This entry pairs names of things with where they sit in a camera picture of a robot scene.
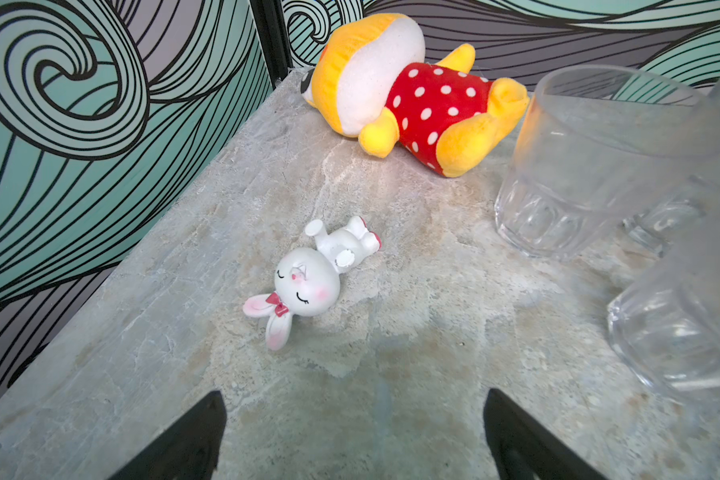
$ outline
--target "bunny nose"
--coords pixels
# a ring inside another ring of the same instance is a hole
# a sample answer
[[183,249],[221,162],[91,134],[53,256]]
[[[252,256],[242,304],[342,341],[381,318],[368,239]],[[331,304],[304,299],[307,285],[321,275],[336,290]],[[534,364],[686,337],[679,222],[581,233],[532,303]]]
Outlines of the bunny nose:
[[306,276],[304,275],[304,272],[302,272],[298,268],[291,268],[291,280],[294,280],[296,282],[303,282],[304,280],[306,280]]

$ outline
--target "plush toy arm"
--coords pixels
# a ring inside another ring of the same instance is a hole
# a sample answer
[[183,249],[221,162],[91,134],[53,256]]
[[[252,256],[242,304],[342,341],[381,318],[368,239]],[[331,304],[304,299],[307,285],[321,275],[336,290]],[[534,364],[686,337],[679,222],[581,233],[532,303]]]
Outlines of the plush toy arm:
[[501,123],[491,114],[466,118],[440,136],[436,155],[446,177],[458,177],[479,164],[499,143]]
[[438,65],[457,72],[469,73],[474,65],[474,47],[469,43],[463,43],[438,62]]
[[400,140],[400,129],[394,113],[384,107],[382,114],[360,130],[360,146],[375,157],[385,158]]
[[511,78],[500,78],[490,86],[488,112],[498,120],[498,139],[509,135],[525,113],[528,90]]

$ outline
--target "bunny ear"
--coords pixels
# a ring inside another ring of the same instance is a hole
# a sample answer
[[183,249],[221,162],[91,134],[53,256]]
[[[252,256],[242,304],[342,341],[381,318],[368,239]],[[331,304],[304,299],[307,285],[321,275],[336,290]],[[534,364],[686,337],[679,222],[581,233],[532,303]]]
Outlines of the bunny ear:
[[285,312],[282,316],[272,313],[266,324],[266,345],[270,350],[280,350],[286,346],[288,336],[291,334],[293,313]]
[[253,318],[268,316],[275,311],[275,306],[267,303],[267,298],[269,298],[267,294],[252,296],[243,303],[242,312],[245,313],[246,316],[252,316]]

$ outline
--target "glass cup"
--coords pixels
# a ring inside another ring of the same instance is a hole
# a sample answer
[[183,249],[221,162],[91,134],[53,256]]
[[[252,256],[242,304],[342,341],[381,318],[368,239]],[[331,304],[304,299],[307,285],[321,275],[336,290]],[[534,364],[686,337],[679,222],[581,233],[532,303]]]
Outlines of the glass cup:
[[538,83],[496,200],[499,234],[569,260],[720,154],[720,108],[632,68],[581,65]]
[[[720,106],[720,80],[710,91]],[[678,235],[720,205],[720,156],[691,175],[657,205],[624,220],[626,232],[639,244],[663,256]]]
[[720,408],[720,206],[608,305],[608,327],[648,387]]

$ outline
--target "bunny face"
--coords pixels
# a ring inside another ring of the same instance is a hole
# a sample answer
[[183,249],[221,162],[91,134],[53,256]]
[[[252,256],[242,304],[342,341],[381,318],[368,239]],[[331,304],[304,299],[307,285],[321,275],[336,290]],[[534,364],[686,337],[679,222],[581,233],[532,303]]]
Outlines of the bunny face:
[[293,314],[315,316],[338,299],[341,284],[333,265],[316,250],[296,248],[275,270],[275,292]]

